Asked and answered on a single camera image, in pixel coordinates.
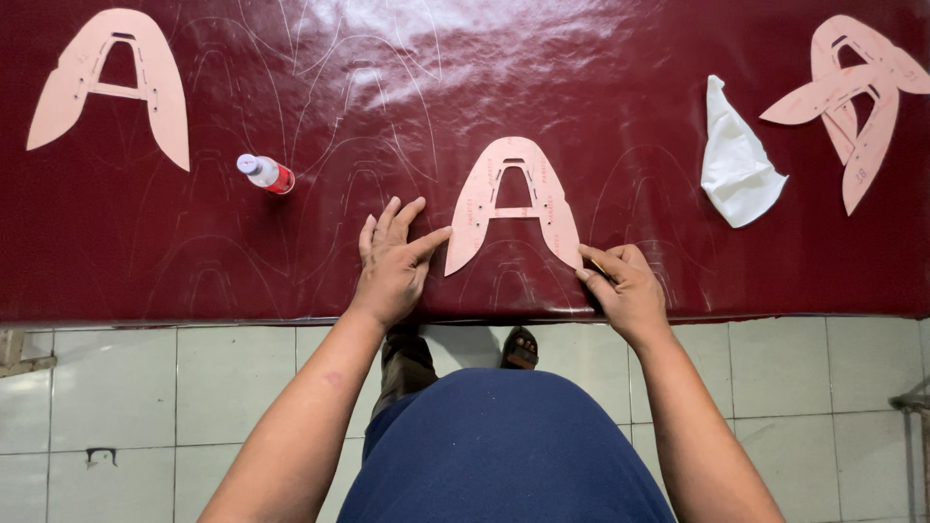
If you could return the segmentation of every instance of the tiled floor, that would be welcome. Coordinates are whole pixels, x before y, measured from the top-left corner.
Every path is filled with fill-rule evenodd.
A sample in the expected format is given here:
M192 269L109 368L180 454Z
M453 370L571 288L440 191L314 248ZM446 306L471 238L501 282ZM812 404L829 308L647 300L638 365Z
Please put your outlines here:
M430 326L425 336L445 375L493 366L509 330ZM661 485L642 371L626 344L607 326L531 330L539 368L600 402ZM326 331L29 334L27 357L54 349L59 364L0 380L0 520L194 522ZM805 317L675 332L789 521L904 523L923 511L920 423L887 399L920 386L930 323ZM379 379L373 367L320 521L335 520L361 466Z

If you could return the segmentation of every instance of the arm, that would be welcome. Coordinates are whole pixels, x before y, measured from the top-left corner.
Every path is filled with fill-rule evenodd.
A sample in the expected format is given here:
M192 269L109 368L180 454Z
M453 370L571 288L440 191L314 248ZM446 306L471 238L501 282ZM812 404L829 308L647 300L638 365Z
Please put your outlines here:
M400 205L395 197L377 223L368 217L352 304L252 429L201 523L316 519L381 339L413 310L433 250L451 235L446 227L407 244L407 228L426 200L397 214Z
M768 488L671 333L665 296L643 253L633 245L607 252L581 246L579 251L617 282L589 269L577 272L643 365L658 462L678 518L783 522Z

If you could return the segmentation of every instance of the glossy red surface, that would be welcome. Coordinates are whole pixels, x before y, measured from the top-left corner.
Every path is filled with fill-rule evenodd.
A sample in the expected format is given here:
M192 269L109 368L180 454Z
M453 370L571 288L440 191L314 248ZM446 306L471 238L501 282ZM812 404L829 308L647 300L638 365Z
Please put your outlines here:
M930 97L902 93L852 217L823 125L757 117L810 81L811 35L834 14L927 64L923 0L141 2L127 7L161 26L179 66L191 172L157 148L142 102L101 95L26 152L59 54L111 6L3 9L0 321L339 315L365 216L424 195L412 235L450 223L472 164L504 136L548 156L582 242L641 247L671 316L930 313ZM110 81L132 75L127 57L106 67ZM790 175L739 230L699 187L708 74ZM251 185L235 170L245 152L292 168L295 189ZM468 265L443 277L444 261L442 248L421 319L596 315L533 223L492 221Z

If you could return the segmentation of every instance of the finger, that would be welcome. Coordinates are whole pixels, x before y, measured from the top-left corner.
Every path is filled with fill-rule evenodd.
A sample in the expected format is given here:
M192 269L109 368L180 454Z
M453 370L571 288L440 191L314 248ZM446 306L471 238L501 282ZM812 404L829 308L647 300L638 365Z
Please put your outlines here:
M388 230L388 237L393 242L406 243L407 231L410 229L410 222L417 217L420 211L426 207L426 198L423 196L408 203L403 210L397 213L397 216L391 221L391 228Z
M652 269L649 268L649 262L646 261L643 252L633 244L610 248L607 250L607 254L613 254L630 266L636 267L642 271L652 271Z
M364 259L371 252L371 237L375 233L375 224L378 221L375 217L368 215L365 225L362 227L362 233L358 235L358 254Z
M391 229L391 221L394 219L394 215L397 214L397 209L401 206L401 199L397 196L391 198L391 201L388 202L388 206L384 208L384 212L381 213L381 217L378 218L378 224L375 225L375 235L372 238L372 243L378 245L384 241L384 238L388 235L388 230Z
M584 244L578 246L578 252L581 253L581 256L597 262L607 275L614 278L617 283L622 283L630 277L632 268L617 256Z
M414 254L417 260L428 260L432 252L436 250L443 242L452 235L452 225L447 225L442 229L436 229L428 235L421 236L414 240L407 248Z
M591 291L591 294L601 303L601 306L606 305L609 300L617 297L617 292L614 291L613 284L607 281L603 276L597 274L596 271L591 269L578 269L575 271L575 276L584 282L588 290Z

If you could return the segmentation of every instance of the white tissue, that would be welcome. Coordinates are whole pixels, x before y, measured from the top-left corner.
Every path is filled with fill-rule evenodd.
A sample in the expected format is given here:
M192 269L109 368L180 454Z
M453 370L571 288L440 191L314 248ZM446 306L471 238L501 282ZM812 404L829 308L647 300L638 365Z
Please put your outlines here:
M707 78L707 148L700 186L734 228L772 207L787 176L775 172L762 143L724 96L724 81Z

